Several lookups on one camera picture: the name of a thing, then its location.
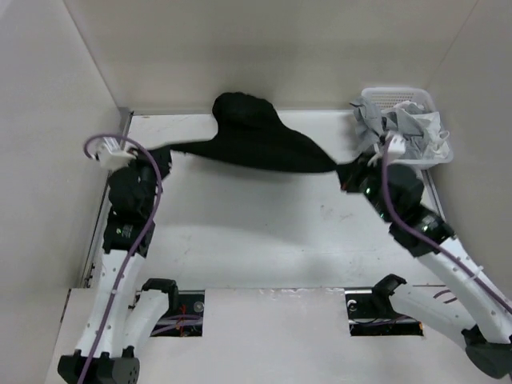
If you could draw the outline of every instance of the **black cloth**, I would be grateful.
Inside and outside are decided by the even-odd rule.
[[[169,144],[170,150],[260,170],[313,174],[336,169],[313,140],[285,126],[265,99],[224,93],[212,112],[218,124],[214,138]]]

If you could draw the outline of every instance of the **white table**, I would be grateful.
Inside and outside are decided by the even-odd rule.
[[[93,300],[72,291],[45,384],[63,384],[58,360],[73,353]],[[207,290],[205,304],[202,337],[148,341],[138,384],[497,382],[428,328],[424,338],[351,337],[342,290]]]
[[[339,162],[355,153],[350,111],[287,111],[285,124]],[[208,114],[136,116],[129,136],[148,147],[212,138]],[[439,284],[387,233],[335,173],[278,174],[173,154],[139,283],[173,278],[184,290],[372,286],[387,274]],[[427,192],[424,203],[432,206]]]
[[[281,117],[336,160],[355,156],[350,112]],[[137,116],[130,127],[149,147],[215,133],[212,117],[197,114]],[[350,336],[343,290],[320,287],[372,286],[389,273],[418,285],[440,281],[394,242],[363,197],[339,191],[334,174],[173,159],[139,283],[164,277],[181,290],[207,288],[204,335],[152,338],[139,384],[496,382],[428,328],[424,338]],[[427,192],[423,201],[432,206]],[[275,289],[282,287],[313,289]],[[46,384],[62,383],[58,359],[73,352],[93,299],[92,290],[73,290]]]

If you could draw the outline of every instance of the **wire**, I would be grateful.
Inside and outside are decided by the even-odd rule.
[[[176,327],[179,326],[180,328],[183,328],[184,326],[201,326],[202,325],[202,319],[201,320],[184,320],[182,322],[176,322],[176,324],[171,324],[168,326],[164,326],[163,328],[158,328],[157,330],[154,330],[151,332],[151,336],[156,336],[157,334],[163,334],[164,332],[167,332],[168,330],[176,330]]]
[[[440,290],[434,295],[434,298],[438,298],[444,294],[451,294],[451,290]],[[449,298],[448,300],[445,300],[443,303],[450,304],[451,302],[456,302],[457,298]]]
[[[152,222],[153,222],[154,216],[157,213],[157,208],[160,205],[160,199],[162,197],[162,192],[163,192],[163,189],[162,189],[162,174],[160,174],[160,169],[158,168],[157,162],[154,160],[153,156],[151,156],[150,152],[146,148],[144,148],[141,144],[139,144],[138,142],[136,142],[132,138],[128,138],[128,137],[123,136],[121,134],[96,134],[94,136],[91,136],[90,138],[88,138],[86,140],[86,142],[83,145],[83,152],[84,152],[84,154],[86,154],[86,156],[88,158],[95,158],[89,152],[89,145],[93,141],[98,140],[100,138],[115,138],[115,139],[120,140],[120,141],[124,140],[124,141],[129,142],[130,144],[133,144],[134,146],[136,146],[138,148],[138,150],[140,150],[147,157],[147,159],[150,161],[150,164],[153,167],[154,173],[155,173],[156,178],[157,178],[158,191],[157,191],[156,196],[154,198],[153,209],[152,209],[152,211],[150,213],[150,216],[147,219],[146,224],[142,228],[141,233],[138,234],[137,238],[134,241],[134,244],[128,250],[128,253],[126,254],[126,257],[123,260],[123,262],[121,264],[121,267],[119,268],[118,276],[115,278],[114,286],[112,287],[112,293],[110,294],[109,300],[108,300],[108,302],[106,304],[105,313],[103,314],[102,320],[100,321],[98,332],[96,333],[96,337],[94,338],[93,345],[90,348],[89,355],[87,356],[86,362],[85,362],[85,364],[84,364],[84,366],[82,368],[82,372],[80,373],[80,376],[78,378],[77,384],[83,384],[85,379],[86,379],[87,371],[88,371],[88,369],[90,367],[90,364],[92,363],[92,360],[93,360],[93,357],[94,357],[94,352],[98,348],[99,341],[101,340],[102,335],[103,335],[103,331],[105,330],[106,321],[108,320],[110,311],[112,310],[112,305],[114,304],[115,291],[118,289],[119,284],[121,283],[122,276],[124,274],[126,266],[128,265],[128,262],[130,261],[130,258],[135,255],[135,252],[137,251],[138,246],[141,244],[142,240],[144,239],[144,236],[146,236],[147,231],[152,226]]]
[[[505,302],[503,298],[500,297],[499,294],[494,292],[487,284],[484,283],[478,276],[475,276],[473,271],[469,267],[467,267],[463,262],[459,261],[455,255],[453,255],[448,250],[445,250],[442,246],[437,244],[434,240],[428,238],[424,234],[418,232],[414,228],[411,228],[408,226],[401,218],[398,216],[396,210],[394,210],[393,203],[391,201],[390,196],[390,190],[388,187],[388,172],[387,172],[387,166],[388,164],[388,149],[390,148],[391,139],[388,139],[386,144],[384,145],[384,152],[382,154],[382,194],[384,197],[384,203],[386,204],[386,208],[388,212],[390,213],[391,218],[393,221],[400,226],[405,232],[412,234],[417,239],[421,240],[425,244],[431,246],[435,250],[438,250],[440,253],[444,254],[448,257],[449,260],[451,260],[456,266],[458,266],[461,270],[463,270],[470,278],[473,278],[475,282],[489,295],[491,296],[496,302],[498,302],[503,308],[506,309],[506,311],[509,314],[512,314],[512,307]]]
[[[378,320],[378,318],[374,318],[373,320],[370,320],[368,322],[358,322],[357,320],[352,320],[352,321],[355,322],[356,324],[359,324],[360,326],[366,326],[368,324],[374,324],[377,320]]]

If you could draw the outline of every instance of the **white basket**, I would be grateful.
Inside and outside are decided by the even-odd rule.
[[[426,108],[426,113],[436,112],[432,97],[426,90],[419,88],[408,88],[408,87],[374,87],[365,88],[361,92],[361,96],[368,98],[375,104],[377,104],[381,110],[386,108],[392,108],[399,102],[416,102],[417,104],[423,105]],[[446,131],[445,127],[441,122],[441,132]],[[452,150],[450,141],[447,141],[448,155],[445,158],[424,158],[418,160],[396,160],[395,162],[401,164],[409,164],[415,166],[420,170],[426,170],[437,164],[451,162],[454,159],[454,152]]]

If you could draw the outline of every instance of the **white wall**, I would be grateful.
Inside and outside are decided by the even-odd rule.
[[[43,382],[105,183],[88,135],[119,112],[62,0],[0,1],[0,376]]]
[[[425,86],[476,0],[66,0],[120,106],[208,110],[225,90],[340,107]]]
[[[512,2],[479,0],[429,91],[451,130],[455,160],[435,169],[448,218],[512,296]]]

